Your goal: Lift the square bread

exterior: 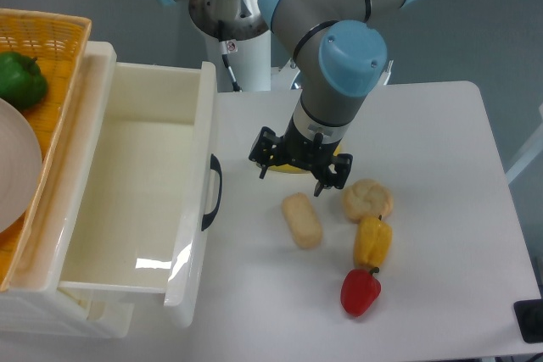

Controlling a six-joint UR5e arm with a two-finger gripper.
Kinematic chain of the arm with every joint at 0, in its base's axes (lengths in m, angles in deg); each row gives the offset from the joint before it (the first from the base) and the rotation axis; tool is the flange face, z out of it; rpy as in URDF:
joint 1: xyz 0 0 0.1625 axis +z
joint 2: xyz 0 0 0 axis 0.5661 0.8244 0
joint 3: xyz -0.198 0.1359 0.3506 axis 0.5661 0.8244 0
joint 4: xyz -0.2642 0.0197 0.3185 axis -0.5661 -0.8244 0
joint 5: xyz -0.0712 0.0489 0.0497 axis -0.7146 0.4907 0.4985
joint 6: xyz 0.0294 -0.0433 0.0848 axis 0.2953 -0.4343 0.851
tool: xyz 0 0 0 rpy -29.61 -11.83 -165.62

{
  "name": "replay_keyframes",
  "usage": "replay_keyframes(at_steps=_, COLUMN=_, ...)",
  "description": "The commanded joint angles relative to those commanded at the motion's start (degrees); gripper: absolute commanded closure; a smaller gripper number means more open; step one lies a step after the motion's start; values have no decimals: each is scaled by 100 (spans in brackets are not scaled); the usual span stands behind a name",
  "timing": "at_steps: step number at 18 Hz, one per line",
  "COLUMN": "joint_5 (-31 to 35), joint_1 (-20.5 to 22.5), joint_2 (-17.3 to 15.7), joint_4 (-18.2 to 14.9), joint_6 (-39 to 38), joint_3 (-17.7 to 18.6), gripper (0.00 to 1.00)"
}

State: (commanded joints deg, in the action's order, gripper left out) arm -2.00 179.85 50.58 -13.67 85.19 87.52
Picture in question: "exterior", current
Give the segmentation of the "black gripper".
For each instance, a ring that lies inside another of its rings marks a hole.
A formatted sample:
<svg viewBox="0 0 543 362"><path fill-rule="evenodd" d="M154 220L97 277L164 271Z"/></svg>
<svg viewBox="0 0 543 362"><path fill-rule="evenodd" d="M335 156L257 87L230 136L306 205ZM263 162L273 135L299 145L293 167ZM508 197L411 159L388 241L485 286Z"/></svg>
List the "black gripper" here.
<svg viewBox="0 0 543 362"><path fill-rule="evenodd" d="M249 160L259 163L260 179L266 176L269 167L282 164L310 171L316 178L313 195L318 197L323 189L343 189L350 175L353 156L350 153L334 155L339 144L325 142L323 131L307 138L291 119L282 136L263 126L252 145Z"/></svg>

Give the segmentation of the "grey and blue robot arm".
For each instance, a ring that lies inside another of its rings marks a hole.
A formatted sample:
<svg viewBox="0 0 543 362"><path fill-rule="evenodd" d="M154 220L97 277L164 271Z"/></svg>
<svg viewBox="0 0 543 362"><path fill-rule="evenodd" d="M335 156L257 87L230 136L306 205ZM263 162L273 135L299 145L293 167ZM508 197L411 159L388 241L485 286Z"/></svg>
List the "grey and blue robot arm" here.
<svg viewBox="0 0 543 362"><path fill-rule="evenodd" d="M283 164L309 171L317 191L344 187L353 159L337 146L387 61L386 44L370 20L416 0L188 1L226 89L270 88L272 37L305 78L285 133L263 128L249 159L262 171Z"/></svg>

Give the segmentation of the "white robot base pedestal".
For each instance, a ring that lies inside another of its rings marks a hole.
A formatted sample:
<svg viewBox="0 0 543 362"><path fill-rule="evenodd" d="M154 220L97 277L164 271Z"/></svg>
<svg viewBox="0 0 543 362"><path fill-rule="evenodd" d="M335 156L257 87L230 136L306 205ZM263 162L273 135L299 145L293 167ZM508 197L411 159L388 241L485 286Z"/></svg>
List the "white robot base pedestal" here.
<svg viewBox="0 0 543 362"><path fill-rule="evenodd" d="M189 0L188 11L216 67L219 92L271 89L271 32L258 0Z"/></svg>

